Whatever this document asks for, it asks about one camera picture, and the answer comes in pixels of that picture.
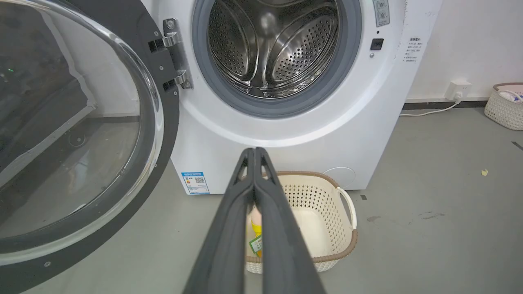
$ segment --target front-load washing machine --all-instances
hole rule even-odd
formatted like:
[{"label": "front-load washing machine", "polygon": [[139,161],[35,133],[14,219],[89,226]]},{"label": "front-load washing machine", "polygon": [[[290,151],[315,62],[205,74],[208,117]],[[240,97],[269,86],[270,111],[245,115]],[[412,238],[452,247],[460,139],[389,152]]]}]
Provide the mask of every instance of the front-load washing machine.
[{"label": "front-load washing machine", "polygon": [[169,160],[219,194],[241,151],[368,184],[441,0],[0,0],[0,289],[115,234]]},{"label": "front-load washing machine", "polygon": [[188,194],[220,194],[251,146],[276,170],[365,189],[441,1],[144,3],[160,27],[176,19],[191,74],[171,157],[178,176]]}]

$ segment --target white cable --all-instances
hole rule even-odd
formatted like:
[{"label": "white cable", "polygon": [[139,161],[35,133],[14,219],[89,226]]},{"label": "white cable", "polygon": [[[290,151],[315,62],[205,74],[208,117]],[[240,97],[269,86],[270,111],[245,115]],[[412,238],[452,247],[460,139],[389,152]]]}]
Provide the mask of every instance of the white cable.
[{"label": "white cable", "polygon": [[400,115],[400,116],[425,116],[425,115],[435,114],[435,113],[438,113],[438,112],[443,112],[443,111],[446,111],[446,110],[452,109],[452,108],[456,107],[456,105],[458,105],[458,104],[459,104],[459,103],[456,102],[456,103],[454,103],[454,105],[452,105],[451,107],[448,107],[448,108],[445,108],[445,109],[436,110],[436,111],[427,112],[427,113],[420,114],[420,115],[408,115],[408,114],[404,114],[404,115]]},{"label": "white cable", "polygon": [[425,116],[425,115],[430,115],[430,114],[436,114],[436,113],[438,113],[438,112],[447,111],[447,110],[449,110],[449,109],[452,109],[452,108],[456,107],[456,105],[460,104],[462,98],[463,98],[463,93],[462,93],[462,92],[457,92],[457,93],[454,95],[454,99],[456,100],[456,103],[454,103],[454,105],[452,105],[451,107],[448,107],[448,108],[445,108],[445,109],[440,109],[440,110],[435,110],[435,111],[430,111],[430,112],[427,112],[427,113],[424,113],[424,114],[420,114],[420,115],[408,115],[408,114],[404,114],[404,115],[400,115],[400,116]]}]

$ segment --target washing machine door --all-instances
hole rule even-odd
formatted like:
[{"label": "washing machine door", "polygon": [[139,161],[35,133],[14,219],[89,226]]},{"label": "washing machine door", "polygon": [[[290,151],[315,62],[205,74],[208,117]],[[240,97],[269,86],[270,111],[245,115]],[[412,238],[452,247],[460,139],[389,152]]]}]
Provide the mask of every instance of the washing machine door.
[{"label": "washing machine door", "polygon": [[140,0],[0,0],[0,292],[80,261],[155,187],[188,85],[165,39]]}]

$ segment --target gray floor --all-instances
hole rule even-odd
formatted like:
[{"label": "gray floor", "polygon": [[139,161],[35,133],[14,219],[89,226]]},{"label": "gray floor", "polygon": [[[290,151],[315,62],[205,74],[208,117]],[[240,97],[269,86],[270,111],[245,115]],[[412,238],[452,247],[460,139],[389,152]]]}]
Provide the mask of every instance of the gray floor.
[{"label": "gray floor", "polygon": [[[328,293],[521,292],[523,132],[481,111],[400,118],[368,189],[350,193],[359,241],[321,273]],[[169,164],[122,230],[27,293],[181,293],[220,197],[176,178]],[[246,293],[261,286],[247,274]]]}]

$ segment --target metal hinge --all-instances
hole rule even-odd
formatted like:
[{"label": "metal hinge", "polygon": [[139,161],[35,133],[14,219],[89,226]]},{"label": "metal hinge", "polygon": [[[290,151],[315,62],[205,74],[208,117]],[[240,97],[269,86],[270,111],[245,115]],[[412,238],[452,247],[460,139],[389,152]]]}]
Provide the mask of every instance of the metal hinge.
[{"label": "metal hinge", "polygon": [[185,49],[182,44],[178,21],[175,18],[167,18],[163,21],[164,38],[163,44],[169,50],[173,60],[174,68],[177,72],[174,82],[184,89],[192,88],[192,78],[189,71],[189,64]]}]

